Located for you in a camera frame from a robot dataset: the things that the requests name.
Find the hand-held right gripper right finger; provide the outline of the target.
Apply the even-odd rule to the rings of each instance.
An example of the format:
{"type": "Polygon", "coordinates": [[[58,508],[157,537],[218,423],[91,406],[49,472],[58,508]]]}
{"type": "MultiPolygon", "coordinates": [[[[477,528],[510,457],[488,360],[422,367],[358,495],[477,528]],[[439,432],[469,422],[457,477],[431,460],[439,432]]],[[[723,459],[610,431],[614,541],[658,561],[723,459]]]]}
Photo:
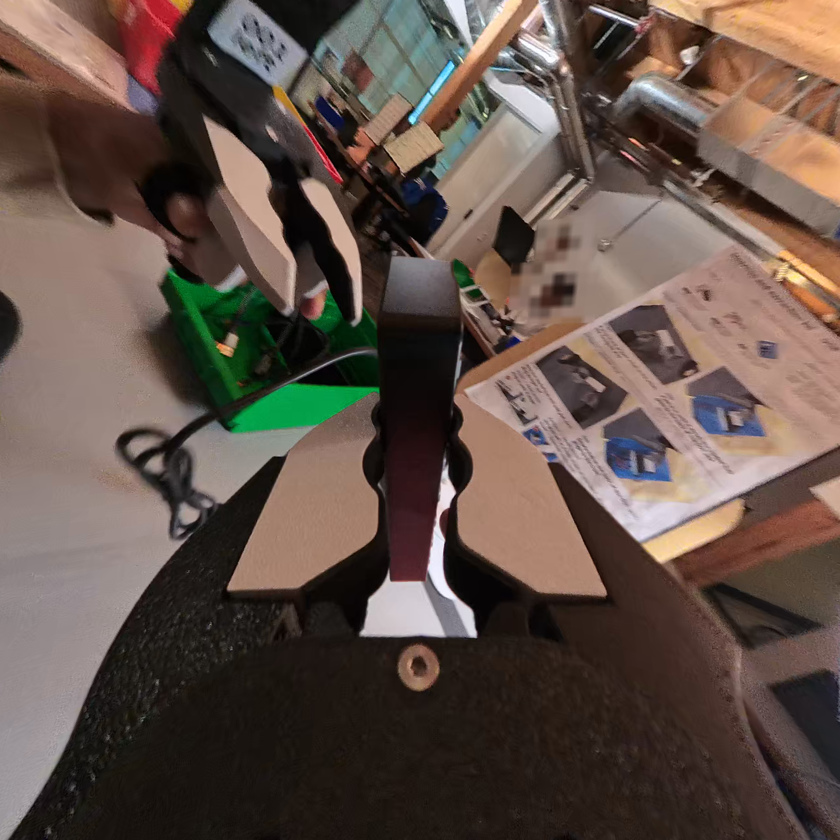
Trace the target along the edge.
{"type": "Polygon", "coordinates": [[[513,427],[455,396],[449,524],[482,570],[548,602],[602,601],[606,586],[547,459],[513,427]]]}

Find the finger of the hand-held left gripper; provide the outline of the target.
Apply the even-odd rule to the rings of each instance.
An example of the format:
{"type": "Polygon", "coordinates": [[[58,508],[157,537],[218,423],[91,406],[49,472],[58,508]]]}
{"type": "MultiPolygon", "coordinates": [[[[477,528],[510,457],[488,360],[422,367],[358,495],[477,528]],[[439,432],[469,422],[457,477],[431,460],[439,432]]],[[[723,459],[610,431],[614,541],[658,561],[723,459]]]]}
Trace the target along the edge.
{"type": "Polygon", "coordinates": [[[225,127],[203,118],[219,180],[206,209],[229,254],[281,314],[295,309],[297,261],[270,201],[271,180],[257,155],[225,127]]]}
{"type": "Polygon", "coordinates": [[[356,327],[363,315],[361,255],[354,231],[330,189],[313,177],[299,181],[304,211],[298,251],[298,299],[329,291],[342,318],[356,327]]]}

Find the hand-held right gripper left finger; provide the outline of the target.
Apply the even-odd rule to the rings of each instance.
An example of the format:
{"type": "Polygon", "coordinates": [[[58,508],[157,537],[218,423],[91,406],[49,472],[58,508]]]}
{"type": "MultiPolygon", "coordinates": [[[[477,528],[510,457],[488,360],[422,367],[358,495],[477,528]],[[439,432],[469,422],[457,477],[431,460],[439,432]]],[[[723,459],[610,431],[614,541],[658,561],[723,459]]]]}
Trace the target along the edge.
{"type": "Polygon", "coordinates": [[[227,583],[230,596],[369,599],[381,588],[380,496],[364,473],[378,402],[365,396],[288,451],[227,583]]]}

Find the green plastic bin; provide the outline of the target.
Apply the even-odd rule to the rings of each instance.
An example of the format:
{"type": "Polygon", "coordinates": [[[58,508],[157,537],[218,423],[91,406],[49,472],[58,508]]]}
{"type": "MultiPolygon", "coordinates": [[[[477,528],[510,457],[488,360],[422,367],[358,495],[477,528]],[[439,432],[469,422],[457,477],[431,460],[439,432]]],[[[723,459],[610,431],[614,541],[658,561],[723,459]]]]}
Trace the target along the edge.
{"type": "MultiPolygon", "coordinates": [[[[224,412],[222,423],[232,433],[318,425],[365,396],[378,393],[378,386],[305,385],[302,379],[262,395],[237,411],[226,410],[231,403],[260,394],[292,374],[277,381],[261,381],[253,369],[259,354],[259,333],[267,317],[276,312],[293,319],[299,314],[282,315],[250,282],[222,292],[188,282],[172,269],[161,282],[161,293],[192,372],[209,402],[224,412]]],[[[341,316],[330,293],[321,317],[324,314],[341,316]]]]}

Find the black usb hub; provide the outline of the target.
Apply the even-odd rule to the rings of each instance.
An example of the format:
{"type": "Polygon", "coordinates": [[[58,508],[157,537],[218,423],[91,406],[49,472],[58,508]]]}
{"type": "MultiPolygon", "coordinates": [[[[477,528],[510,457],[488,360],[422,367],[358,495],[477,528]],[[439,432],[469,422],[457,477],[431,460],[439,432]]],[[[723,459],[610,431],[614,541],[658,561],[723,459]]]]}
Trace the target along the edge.
{"type": "Polygon", "coordinates": [[[463,340],[448,262],[394,255],[377,318],[385,524],[394,582],[427,577],[463,340]]]}

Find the person's left forearm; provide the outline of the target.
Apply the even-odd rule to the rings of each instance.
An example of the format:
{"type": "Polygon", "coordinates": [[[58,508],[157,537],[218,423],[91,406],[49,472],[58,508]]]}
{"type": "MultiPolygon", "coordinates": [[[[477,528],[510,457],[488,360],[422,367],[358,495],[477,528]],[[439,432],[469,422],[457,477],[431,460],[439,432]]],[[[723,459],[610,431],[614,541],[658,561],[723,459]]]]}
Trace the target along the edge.
{"type": "Polygon", "coordinates": [[[3,216],[114,216],[165,235],[137,184],[167,156],[153,118],[2,72],[3,216]]]}

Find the person's left hand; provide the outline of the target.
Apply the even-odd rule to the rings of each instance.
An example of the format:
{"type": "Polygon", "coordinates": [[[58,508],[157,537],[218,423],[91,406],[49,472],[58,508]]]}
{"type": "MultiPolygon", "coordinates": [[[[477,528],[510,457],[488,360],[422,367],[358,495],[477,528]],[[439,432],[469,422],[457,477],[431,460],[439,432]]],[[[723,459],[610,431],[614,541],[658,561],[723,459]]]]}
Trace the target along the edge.
{"type": "Polygon", "coordinates": [[[247,282],[245,271],[224,244],[200,198],[175,193],[165,208],[173,228],[163,231],[167,257],[178,277],[222,292],[247,282]]]}

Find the black bin divider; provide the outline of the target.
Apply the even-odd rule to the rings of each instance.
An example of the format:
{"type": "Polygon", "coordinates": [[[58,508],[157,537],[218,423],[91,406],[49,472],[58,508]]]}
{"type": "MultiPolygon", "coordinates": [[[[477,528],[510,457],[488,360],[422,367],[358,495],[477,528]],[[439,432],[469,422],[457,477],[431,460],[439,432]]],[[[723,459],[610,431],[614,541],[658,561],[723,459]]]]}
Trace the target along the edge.
{"type": "MultiPolygon", "coordinates": [[[[375,323],[366,312],[354,327],[340,315],[324,314],[317,322],[311,322],[299,315],[285,318],[275,312],[267,317],[259,333],[259,354],[253,372],[261,381],[274,382],[329,356],[375,346],[375,323]]],[[[376,387],[378,363],[369,355],[355,356],[310,374],[301,383],[376,387]]]]}

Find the silver air duct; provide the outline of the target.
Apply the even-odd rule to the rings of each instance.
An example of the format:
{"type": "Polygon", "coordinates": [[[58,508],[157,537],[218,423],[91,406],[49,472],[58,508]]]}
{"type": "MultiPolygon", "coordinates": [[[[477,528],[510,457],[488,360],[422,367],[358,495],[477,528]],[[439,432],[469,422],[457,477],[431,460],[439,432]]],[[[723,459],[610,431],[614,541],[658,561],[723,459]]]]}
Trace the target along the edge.
{"type": "Polygon", "coordinates": [[[699,187],[680,172],[664,152],[655,152],[642,141],[634,142],[629,130],[638,115],[655,119],[680,138],[697,141],[713,106],[680,81],[650,71],[632,80],[616,100],[600,89],[594,78],[584,85],[574,74],[568,48],[574,47],[575,23],[570,2],[539,2],[548,37],[521,28],[510,42],[519,65],[535,77],[547,95],[560,127],[561,157],[565,173],[561,182],[587,189],[596,178],[593,144],[624,156],[643,173],[646,181],[685,201],[698,196],[699,187]]]}

